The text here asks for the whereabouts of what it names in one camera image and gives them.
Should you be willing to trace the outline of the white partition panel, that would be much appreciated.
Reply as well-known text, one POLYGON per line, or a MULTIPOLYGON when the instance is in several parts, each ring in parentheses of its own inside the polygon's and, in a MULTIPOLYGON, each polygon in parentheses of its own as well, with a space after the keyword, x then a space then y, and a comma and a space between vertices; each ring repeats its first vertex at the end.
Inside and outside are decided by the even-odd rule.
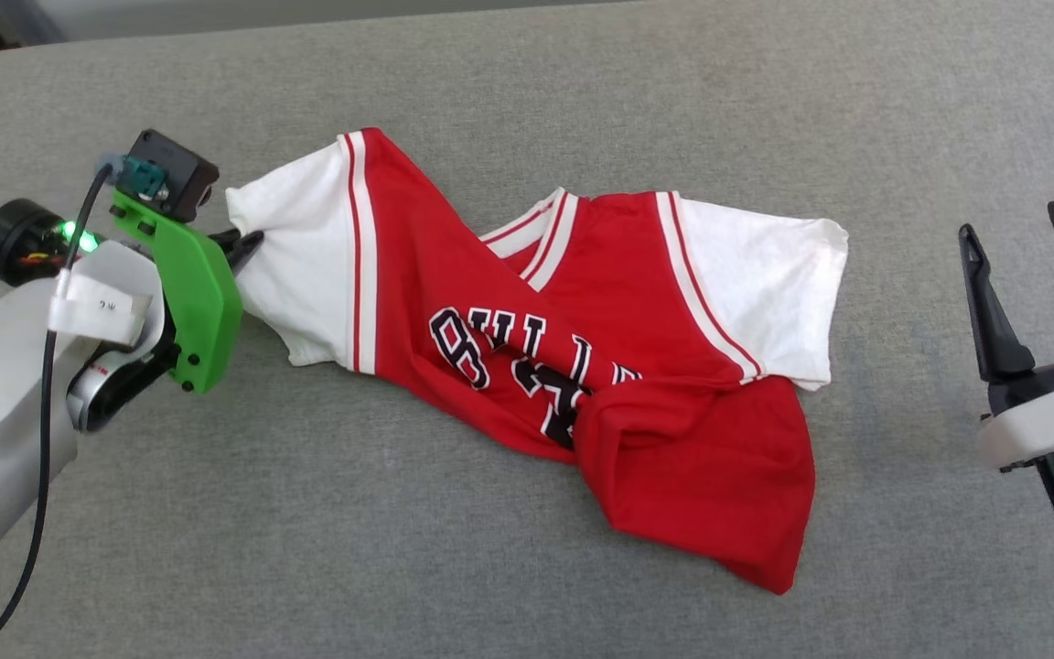
POLYGON ((632 0, 35 0, 71 41, 632 0))

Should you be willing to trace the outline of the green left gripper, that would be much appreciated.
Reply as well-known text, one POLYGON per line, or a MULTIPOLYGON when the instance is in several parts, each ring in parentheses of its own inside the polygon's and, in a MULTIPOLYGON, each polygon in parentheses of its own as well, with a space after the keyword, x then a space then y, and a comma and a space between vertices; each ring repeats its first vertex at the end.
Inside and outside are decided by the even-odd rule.
POLYGON ((264 245, 264 231, 204 236, 118 190, 112 213, 118 228, 149 249, 157 271, 165 318, 155 363, 186 392, 207 393, 225 375, 242 322, 234 275, 264 245))

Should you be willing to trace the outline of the red and white basketball jersey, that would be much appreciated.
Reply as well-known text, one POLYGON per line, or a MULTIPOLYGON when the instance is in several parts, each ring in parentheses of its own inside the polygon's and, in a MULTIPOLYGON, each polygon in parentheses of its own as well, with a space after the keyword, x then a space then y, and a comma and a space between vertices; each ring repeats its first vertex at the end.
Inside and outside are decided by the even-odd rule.
POLYGON ((246 311, 298 367, 389 381, 574 464, 620 534, 793 587, 848 233, 670 190, 557 189, 484 236, 376 128, 226 190, 246 311))

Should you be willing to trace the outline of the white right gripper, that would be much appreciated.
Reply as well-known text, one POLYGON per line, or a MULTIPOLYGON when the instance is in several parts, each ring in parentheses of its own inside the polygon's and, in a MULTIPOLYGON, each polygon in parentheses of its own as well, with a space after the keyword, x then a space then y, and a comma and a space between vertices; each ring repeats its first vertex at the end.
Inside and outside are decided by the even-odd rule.
MULTIPOLYGON (((1054 231, 1054 200, 1047 205, 1054 231)), ((1036 368, 1016 335, 991 283, 991 264, 974 227, 958 231, 975 358, 988 383, 991 416, 980 423, 977 442, 992 469, 1024 466, 1054 454, 1054 364, 1036 368)))

